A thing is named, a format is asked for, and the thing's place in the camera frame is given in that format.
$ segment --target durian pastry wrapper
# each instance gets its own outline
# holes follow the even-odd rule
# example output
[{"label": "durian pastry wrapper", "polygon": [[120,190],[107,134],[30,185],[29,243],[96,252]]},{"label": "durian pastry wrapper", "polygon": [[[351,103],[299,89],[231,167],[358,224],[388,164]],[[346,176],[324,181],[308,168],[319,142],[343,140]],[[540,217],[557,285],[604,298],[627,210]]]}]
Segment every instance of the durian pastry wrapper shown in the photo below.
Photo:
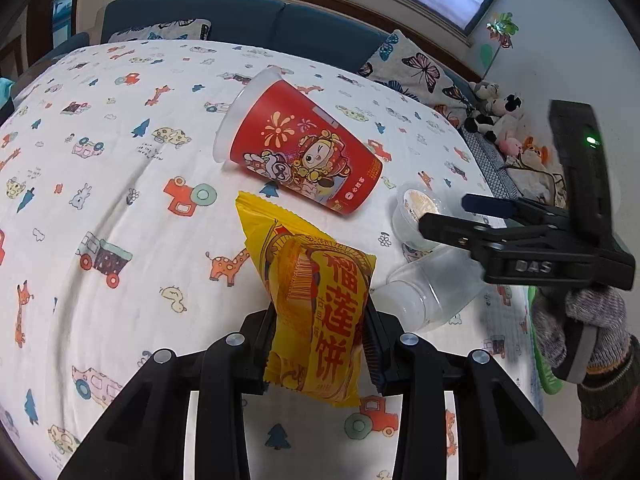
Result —
[{"label": "durian pastry wrapper", "polygon": [[236,208],[277,313],[264,380],[334,406],[358,406],[362,320],[376,257],[249,193],[239,193]]}]

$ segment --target cup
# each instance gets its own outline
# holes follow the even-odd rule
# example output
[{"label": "cup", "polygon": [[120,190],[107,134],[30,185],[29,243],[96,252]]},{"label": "cup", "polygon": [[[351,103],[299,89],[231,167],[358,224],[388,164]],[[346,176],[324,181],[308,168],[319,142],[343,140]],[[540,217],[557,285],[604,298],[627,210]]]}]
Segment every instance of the cup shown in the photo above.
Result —
[{"label": "cup", "polygon": [[439,243],[425,240],[418,231],[418,221],[425,213],[449,215],[447,207],[423,184],[409,182],[398,188],[398,205],[391,227],[402,243],[417,251],[433,251]]},{"label": "cup", "polygon": [[232,160],[341,214],[364,202],[382,172],[364,144],[276,67],[254,77],[229,107],[213,158]]},{"label": "cup", "polygon": [[406,332],[434,330],[484,289],[482,266],[468,252],[441,246],[400,267],[371,293],[376,309],[396,316]]}]

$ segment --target bed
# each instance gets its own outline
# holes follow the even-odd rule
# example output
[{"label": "bed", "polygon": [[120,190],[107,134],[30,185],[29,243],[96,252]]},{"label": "bed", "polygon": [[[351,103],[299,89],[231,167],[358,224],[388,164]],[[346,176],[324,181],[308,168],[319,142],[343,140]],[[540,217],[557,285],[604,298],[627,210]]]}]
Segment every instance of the bed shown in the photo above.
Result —
[{"label": "bed", "polygon": [[[380,182],[351,216],[213,161],[228,106],[270,65],[383,160]],[[267,306],[244,249],[239,190],[375,254],[373,287],[416,257],[392,233],[396,187],[421,179],[452,209],[465,193],[490,194],[460,134],[430,108],[264,48],[179,40],[89,46],[15,101],[0,127],[0,417],[41,480],[57,478],[153,351],[201,351]],[[302,119],[292,121],[298,130]],[[213,188],[215,199],[194,194],[201,187]],[[449,324],[422,335],[444,351],[487,349],[539,407],[525,296],[519,286],[487,285]],[[401,399],[378,397],[363,368],[359,410],[280,388],[248,396],[252,478],[390,478]],[[450,396],[447,403],[454,414]],[[375,424],[364,436],[350,434],[350,417]],[[193,477],[194,420],[191,410],[185,478]],[[454,416],[451,424],[455,434]],[[457,477],[455,446],[449,473]]]}]

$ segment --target gray knit glove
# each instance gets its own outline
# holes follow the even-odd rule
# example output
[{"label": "gray knit glove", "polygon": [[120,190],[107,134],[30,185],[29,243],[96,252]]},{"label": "gray knit glove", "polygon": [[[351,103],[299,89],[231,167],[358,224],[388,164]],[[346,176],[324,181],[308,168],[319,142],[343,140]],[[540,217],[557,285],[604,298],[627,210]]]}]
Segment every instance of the gray knit glove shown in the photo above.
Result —
[{"label": "gray knit glove", "polygon": [[559,367],[566,358],[564,316],[599,327],[588,374],[610,372],[628,354],[630,336],[626,331],[625,301],[614,288],[583,288],[566,294],[539,288],[531,310],[538,347],[552,368]]}]

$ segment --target metal screw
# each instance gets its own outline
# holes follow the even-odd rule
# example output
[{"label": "metal screw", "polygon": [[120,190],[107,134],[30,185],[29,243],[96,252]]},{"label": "metal screw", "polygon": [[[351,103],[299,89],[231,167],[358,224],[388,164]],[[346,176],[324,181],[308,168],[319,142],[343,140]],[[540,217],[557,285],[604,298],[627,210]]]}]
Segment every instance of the metal screw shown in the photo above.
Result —
[{"label": "metal screw", "polygon": [[168,350],[158,350],[154,354],[154,361],[158,364],[164,364],[171,359],[171,352]]},{"label": "metal screw", "polygon": [[403,345],[407,345],[407,346],[417,345],[419,340],[420,338],[417,335],[412,334],[411,332],[405,332],[400,336],[400,342]]},{"label": "metal screw", "polygon": [[226,336],[225,342],[229,346],[240,346],[244,343],[244,336],[239,332],[233,332]]},{"label": "metal screw", "polygon": [[484,350],[476,350],[471,354],[473,360],[481,365],[485,365],[489,362],[489,354]]}]

